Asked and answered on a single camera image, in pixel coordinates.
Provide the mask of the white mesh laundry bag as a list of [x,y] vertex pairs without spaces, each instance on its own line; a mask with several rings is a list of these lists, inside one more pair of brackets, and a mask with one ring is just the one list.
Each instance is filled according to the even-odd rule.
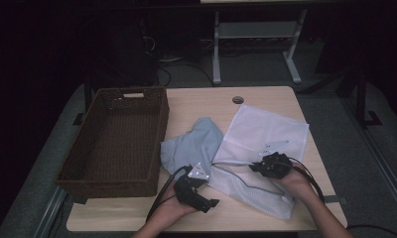
[[295,199],[250,165],[274,153],[301,161],[308,134],[305,122],[241,105],[211,162],[209,185],[269,215],[289,219]]

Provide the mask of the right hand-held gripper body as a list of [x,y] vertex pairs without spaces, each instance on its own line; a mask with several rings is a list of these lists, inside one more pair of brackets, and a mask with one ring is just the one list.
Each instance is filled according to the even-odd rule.
[[292,168],[292,162],[279,152],[289,141],[267,142],[259,155],[262,157],[259,173],[266,178],[282,179]]

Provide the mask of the metal floor rail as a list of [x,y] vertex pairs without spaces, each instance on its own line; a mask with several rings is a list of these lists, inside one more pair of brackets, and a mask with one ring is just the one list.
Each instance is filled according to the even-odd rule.
[[35,230],[33,238],[48,238],[54,227],[55,220],[60,213],[66,200],[67,193],[59,187],[56,187],[54,193],[47,203],[41,220]]
[[368,111],[368,120],[357,118],[357,109],[351,104],[349,99],[341,98],[339,100],[343,110],[346,115],[350,118],[350,121],[358,133],[359,137],[362,139],[365,146],[373,159],[374,165],[378,168],[383,180],[391,192],[391,195],[397,203],[397,177],[393,173],[389,164],[386,161],[386,157],[380,151],[379,146],[374,141],[374,138],[368,131],[370,126],[380,126],[381,121],[377,117],[374,111]]

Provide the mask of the brown wicker basket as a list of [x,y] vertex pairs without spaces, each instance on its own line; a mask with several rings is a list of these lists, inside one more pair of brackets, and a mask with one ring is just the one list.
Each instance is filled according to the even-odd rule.
[[56,184],[81,199],[156,195],[169,112],[164,87],[98,90]]

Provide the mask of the person's left hand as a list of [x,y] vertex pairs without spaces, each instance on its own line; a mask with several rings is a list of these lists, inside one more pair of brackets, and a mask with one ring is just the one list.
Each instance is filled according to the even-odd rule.
[[197,210],[187,204],[180,203],[176,194],[169,191],[160,202],[153,216],[157,219],[159,225],[168,228],[181,218],[194,212],[197,212]]

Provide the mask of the light blue garment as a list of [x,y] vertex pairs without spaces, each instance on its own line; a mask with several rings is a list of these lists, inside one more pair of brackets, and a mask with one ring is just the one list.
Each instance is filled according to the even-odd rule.
[[222,139],[222,132],[210,118],[199,118],[191,131],[161,144],[162,166],[173,174],[183,166],[200,165],[201,178],[209,180],[211,162]]

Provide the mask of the person's right hand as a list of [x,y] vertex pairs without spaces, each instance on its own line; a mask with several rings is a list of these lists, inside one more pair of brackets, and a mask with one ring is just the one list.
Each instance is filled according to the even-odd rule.
[[294,168],[280,179],[280,184],[301,201],[310,197],[318,197],[312,185],[304,176],[304,172],[304,168],[301,165],[294,164]]

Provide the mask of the black metal stand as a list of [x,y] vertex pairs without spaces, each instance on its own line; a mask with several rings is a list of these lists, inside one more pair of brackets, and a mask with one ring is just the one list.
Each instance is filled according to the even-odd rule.
[[366,74],[360,67],[350,67],[336,91],[340,98],[349,98],[355,92],[354,116],[363,129],[381,125],[376,113],[366,110],[366,82]]

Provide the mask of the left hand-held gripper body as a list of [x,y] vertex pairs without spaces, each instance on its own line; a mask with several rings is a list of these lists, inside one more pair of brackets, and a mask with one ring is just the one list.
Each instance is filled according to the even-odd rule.
[[201,196],[198,189],[209,179],[201,163],[186,168],[186,172],[178,178],[174,185],[177,199],[198,211],[207,213],[210,210],[210,201]]

